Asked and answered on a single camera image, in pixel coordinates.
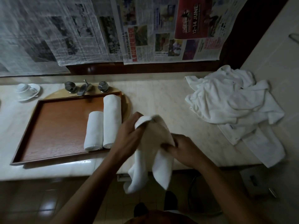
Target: teacup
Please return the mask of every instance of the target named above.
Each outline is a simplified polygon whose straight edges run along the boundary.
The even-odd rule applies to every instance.
[[[21,83],[17,85],[15,92],[18,94],[20,98],[25,98],[25,97],[31,97],[33,94],[37,92],[37,90],[32,88],[28,84]]]

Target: tiled floor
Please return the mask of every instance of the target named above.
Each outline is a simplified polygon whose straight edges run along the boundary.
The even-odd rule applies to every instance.
[[[188,212],[187,192],[193,174],[174,174],[169,190],[178,198],[178,209]],[[0,223],[44,224],[57,213],[86,178],[0,182]],[[163,210],[163,188],[150,177],[140,192],[126,195],[123,182],[111,183],[94,224],[122,224],[133,217],[137,203],[148,209]],[[213,219],[199,217],[198,223],[226,224],[221,215]]]

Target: wall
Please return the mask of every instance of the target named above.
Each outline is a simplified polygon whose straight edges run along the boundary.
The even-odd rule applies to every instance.
[[[272,129],[286,149],[287,161],[265,175],[265,184],[275,188],[280,199],[261,202],[274,223],[299,219],[299,45],[288,37],[299,33],[298,9],[299,0],[289,0],[241,67],[257,81],[269,80],[272,95],[286,113]]]

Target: tap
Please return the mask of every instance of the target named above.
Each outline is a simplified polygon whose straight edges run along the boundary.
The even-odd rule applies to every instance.
[[[77,96],[83,96],[87,91],[91,90],[93,85],[91,85],[90,83],[87,83],[86,80],[84,79],[85,84],[83,84],[78,93]]]

